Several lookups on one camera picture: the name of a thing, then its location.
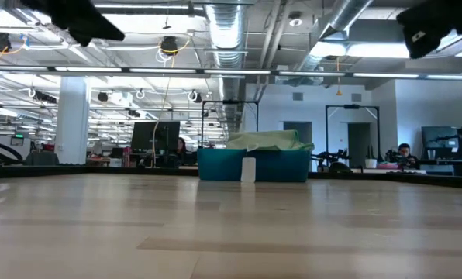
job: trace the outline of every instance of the white wall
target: white wall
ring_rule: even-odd
[[[379,106],[380,110],[381,153],[384,156],[388,150],[396,150],[398,147],[395,81],[389,81],[374,89],[371,97],[372,104]],[[372,142],[376,152],[377,129],[375,123],[372,126]]]
[[[255,84],[247,84],[247,97],[252,98]],[[300,86],[293,88],[286,85],[269,84],[260,102],[259,131],[282,130],[283,122],[312,122],[312,140],[315,153],[326,150],[326,105],[351,104],[351,94],[361,93],[359,105],[371,104],[371,92],[364,86],[342,86],[343,96],[337,96],[337,86],[325,89],[320,86]],[[303,101],[293,101],[293,92],[303,92]],[[255,118],[251,108],[247,107],[243,116],[242,130],[254,132]],[[329,151],[348,148],[348,122],[373,122],[374,118],[365,110],[339,109],[329,119]]]
[[[462,81],[396,81],[398,142],[422,152],[422,126],[462,126]]]
[[[29,154],[29,149],[31,148],[31,139],[24,139],[24,143],[22,144],[22,146],[12,146],[11,136],[0,136],[0,144],[14,149],[15,151],[17,151],[17,153],[21,154],[22,159],[25,160]],[[0,153],[14,159],[14,155],[12,155],[10,152],[7,152],[6,150],[0,149]]]

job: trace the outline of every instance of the ceiling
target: ceiling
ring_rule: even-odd
[[[241,49],[246,55],[243,67],[255,69],[259,67],[260,55],[262,53],[266,31],[270,24],[271,11],[274,1],[262,0],[247,2],[246,5],[244,36],[245,43]],[[360,16],[359,21],[369,23],[388,21],[394,23],[395,17],[405,8],[418,4],[422,1],[411,0],[374,0],[371,6]],[[94,1],[95,4],[110,3],[105,1]],[[150,4],[150,1],[117,1],[119,3],[143,3]],[[279,39],[278,50],[275,51],[271,61],[271,67],[287,67],[290,69],[298,66],[305,55],[311,50],[309,34],[312,31],[316,19],[328,15],[331,12],[334,0],[298,0],[291,1],[290,12],[300,12],[302,24],[300,26],[285,25]],[[93,67],[187,67],[187,68],[213,68],[216,65],[214,54],[215,46],[209,29],[209,21],[200,16],[187,15],[129,15],[126,9],[117,11],[116,14],[104,14],[104,16],[115,26],[126,34],[123,42],[108,40],[93,40],[85,48],[77,46],[65,32],[54,32],[46,28],[50,18],[38,12],[19,12],[15,9],[0,8],[0,31],[10,33],[12,51],[18,50],[12,55],[3,55],[0,58],[2,65],[43,65],[43,66],[93,66]],[[282,16],[277,18],[276,26]],[[276,29],[274,34],[278,36],[281,32]],[[29,39],[29,46],[22,49],[22,35]],[[176,36],[179,47],[186,46],[178,52],[173,60],[162,61],[159,55],[159,43],[164,36]],[[429,60],[422,60],[419,65],[409,65],[407,59],[396,58],[363,58],[343,56],[338,59],[324,59],[320,66],[324,71],[361,71],[361,72],[412,72],[418,69],[421,72],[462,72],[462,58],[439,57]],[[436,60],[445,60],[449,67],[439,67]],[[188,99],[188,93],[198,92],[203,100],[222,100],[222,89],[219,88],[219,77],[205,78],[183,78],[173,77],[87,77],[92,86],[91,99],[91,139],[104,139],[119,143],[125,143],[130,139],[131,125],[126,123],[138,119],[127,115],[126,106],[121,102],[113,101],[100,102],[98,93],[105,92],[109,95],[123,94],[128,98],[123,99],[140,108],[145,114],[142,119],[178,119],[184,125],[182,133],[187,135],[190,143],[196,144],[199,124],[197,119],[201,117],[198,112],[201,104],[195,104]],[[329,87],[338,82],[337,78],[325,78],[322,86]],[[380,81],[364,78],[342,78],[342,84],[361,84],[367,88],[373,87]],[[13,74],[0,72],[0,105],[27,106],[28,108],[12,108],[15,112],[2,113],[0,111],[0,132],[13,130],[25,130],[34,133],[33,138],[42,141],[53,141],[57,121],[57,110],[55,108],[40,109],[40,102],[29,96],[29,89],[35,88],[46,94],[58,98],[60,101],[60,77],[50,74],[31,75]],[[167,102],[164,103],[164,95],[167,90]],[[174,113],[160,113],[158,110],[164,107],[171,108]],[[105,107],[116,107],[119,109],[106,110]],[[224,140],[228,134],[229,117],[225,114],[226,109],[216,105],[209,113],[205,129],[213,135],[210,140]]]

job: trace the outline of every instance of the black metal frame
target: black metal frame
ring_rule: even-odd
[[[202,141],[200,142],[201,145],[203,145],[203,122],[205,119],[205,104],[207,103],[218,103],[218,104],[223,104],[223,105],[239,105],[239,104],[255,104],[257,106],[257,132],[259,131],[259,102],[258,101],[202,101]]]
[[[379,120],[379,106],[376,105],[327,105],[326,106],[326,151],[329,152],[329,108],[342,108],[342,109],[375,109],[376,117],[378,119],[378,160],[382,161],[383,157],[381,155],[381,129],[380,129],[380,120]]]

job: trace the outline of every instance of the door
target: door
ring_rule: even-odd
[[[370,123],[348,123],[348,155],[350,167],[365,167],[367,148],[371,144]]]
[[[312,123],[311,122],[284,122],[283,130],[296,130],[298,132],[298,140],[301,143],[312,143]]]

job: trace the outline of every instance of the man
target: man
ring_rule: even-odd
[[[417,162],[417,157],[410,154],[410,145],[408,143],[402,143],[398,147],[398,153],[409,161],[409,164],[413,165]]]

